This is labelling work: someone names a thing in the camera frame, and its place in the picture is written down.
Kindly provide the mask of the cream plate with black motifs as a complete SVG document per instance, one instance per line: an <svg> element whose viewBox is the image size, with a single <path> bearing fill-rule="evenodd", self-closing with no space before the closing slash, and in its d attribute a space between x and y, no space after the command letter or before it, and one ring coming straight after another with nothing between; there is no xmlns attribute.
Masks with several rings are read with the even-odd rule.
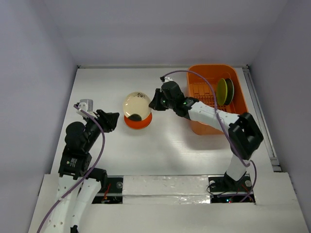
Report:
<svg viewBox="0 0 311 233"><path fill-rule="evenodd" d="M150 98L142 92L128 94L122 105L124 116L132 121L145 120L151 113L150 102Z"/></svg>

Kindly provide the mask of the orange plate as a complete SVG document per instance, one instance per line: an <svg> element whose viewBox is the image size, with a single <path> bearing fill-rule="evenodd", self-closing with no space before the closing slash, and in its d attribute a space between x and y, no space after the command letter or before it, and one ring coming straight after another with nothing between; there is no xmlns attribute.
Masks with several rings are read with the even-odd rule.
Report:
<svg viewBox="0 0 311 233"><path fill-rule="evenodd" d="M125 124L135 130L140 130L146 128L152 121L152 113L150 113L144 120L141 121L133 121L127 118L126 116L123 117Z"/></svg>

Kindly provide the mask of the lime green plate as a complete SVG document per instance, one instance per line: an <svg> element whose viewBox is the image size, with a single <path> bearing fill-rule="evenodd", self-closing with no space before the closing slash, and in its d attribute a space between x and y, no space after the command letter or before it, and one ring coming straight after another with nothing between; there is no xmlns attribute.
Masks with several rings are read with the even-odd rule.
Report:
<svg viewBox="0 0 311 233"><path fill-rule="evenodd" d="M219 106L225 104L228 95L228 87L226 80L221 78L217 83L216 100Z"/></svg>

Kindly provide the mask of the dark green patterned plate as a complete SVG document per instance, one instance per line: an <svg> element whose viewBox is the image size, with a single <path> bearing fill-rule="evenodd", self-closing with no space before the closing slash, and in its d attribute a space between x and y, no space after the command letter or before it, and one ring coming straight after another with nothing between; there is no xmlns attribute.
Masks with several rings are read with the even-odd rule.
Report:
<svg viewBox="0 0 311 233"><path fill-rule="evenodd" d="M233 101L235 89L234 89L233 81L230 78L227 78L225 81L227 84L227 97L226 97L225 105L229 105Z"/></svg>

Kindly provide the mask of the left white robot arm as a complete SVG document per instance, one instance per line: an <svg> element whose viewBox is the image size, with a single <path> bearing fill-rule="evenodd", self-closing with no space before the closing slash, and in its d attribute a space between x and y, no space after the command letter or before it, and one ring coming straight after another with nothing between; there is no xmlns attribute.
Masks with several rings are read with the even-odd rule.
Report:
<svg viewBox="0 0 311 233"><path fill-rule="evenodd" d="M89 152L99 136L115 130L120 114L75 108L86 123L75 121L66 128L55 203L43 217L39 233L78 233L96 194L107 188L107 172L90 165Z"/></svg>

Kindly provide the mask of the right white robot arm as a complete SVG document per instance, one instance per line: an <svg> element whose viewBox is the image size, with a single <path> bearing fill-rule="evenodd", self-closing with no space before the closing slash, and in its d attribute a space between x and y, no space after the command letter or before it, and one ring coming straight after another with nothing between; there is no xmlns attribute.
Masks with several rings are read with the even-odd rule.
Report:
<svg viewBox="0 0 311 233"><path fill-rule="evenodd" d="M210 107L196 98L185 97L179 85L168 77L155 90L149 107L155 111L171 109L179 117L222 131L233 153L224 174L224 185L228 190L235 190L241 185L251 156L263 141L263 135L250 113L228 113Z"/></svg>

